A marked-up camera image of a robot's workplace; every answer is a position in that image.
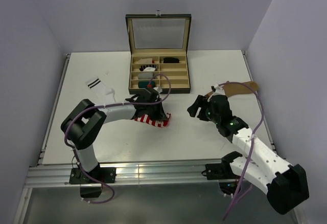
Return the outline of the red white striped sock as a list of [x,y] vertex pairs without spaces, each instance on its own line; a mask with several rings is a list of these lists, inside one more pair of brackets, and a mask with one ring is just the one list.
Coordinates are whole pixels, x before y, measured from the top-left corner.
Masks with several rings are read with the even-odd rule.
[[170,118],[171,118],[171,114],[167,113],[166,116],[168,118],[167,120],[160,120],[159,121],[159,120],[150,119],[150,117],[148,115],[142,115],[139,118],[135,118],[134,121],[149,124],[149,125],[154,126],[154,127],[163,128],[163,127],[168,126]]

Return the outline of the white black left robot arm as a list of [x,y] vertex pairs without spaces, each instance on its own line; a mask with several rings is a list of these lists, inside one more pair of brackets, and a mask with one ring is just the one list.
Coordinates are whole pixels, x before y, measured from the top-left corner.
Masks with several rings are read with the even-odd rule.
[[104,124],[135,120],[165,127],[170,116],[164,111],[159,92],[147,87],[120,104],[96,106],[89,99],[83,99],[62,122],[61,130],[65,141],[72,142],[71,148],[83,168],[81,177],[88,183],[93,183],[100,176],[100,164],[93,143]]

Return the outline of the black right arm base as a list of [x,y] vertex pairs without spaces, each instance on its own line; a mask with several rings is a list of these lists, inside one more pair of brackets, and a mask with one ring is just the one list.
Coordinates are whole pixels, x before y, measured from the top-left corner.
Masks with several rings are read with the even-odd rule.
[[218,181],[223,196],[233,198],[240,176],[232,172],[230,165],[225,160],[220,163],[206,164],[201,175],[208,181]]

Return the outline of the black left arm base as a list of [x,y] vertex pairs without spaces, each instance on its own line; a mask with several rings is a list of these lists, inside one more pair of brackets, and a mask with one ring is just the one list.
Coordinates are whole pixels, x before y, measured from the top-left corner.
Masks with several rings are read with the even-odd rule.
[[[115,182],[116,177],[116,168],[115,167],[96,167],[91,172],[87,172],[91,178],[94,178],[98,181],[101,181],[106,184],[112,184]],[[90,179],[81,171],[80,168],[73,168],[71,170],[71,175],[69,177],[70,185],[80,185],[80,196],[82,198],[98,198],[101,193],[103,187],[100,186],[92,186],[92,187],[83,187],[83,185],[87,184],[95,184],[96,182]]]

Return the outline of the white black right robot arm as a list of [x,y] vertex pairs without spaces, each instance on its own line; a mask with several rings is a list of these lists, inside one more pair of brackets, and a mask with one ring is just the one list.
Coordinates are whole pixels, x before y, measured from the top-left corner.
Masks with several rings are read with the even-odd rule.
[[259,188],[279,214],[286,214],[309,198],[306,171],[280,158],[253,134],[249,125],[234,116],[225,95],[199,95],[187,109],[191,117],[213,122],[220,135],[240,149],[206,164],[202,174],[208,180],[239,177]]

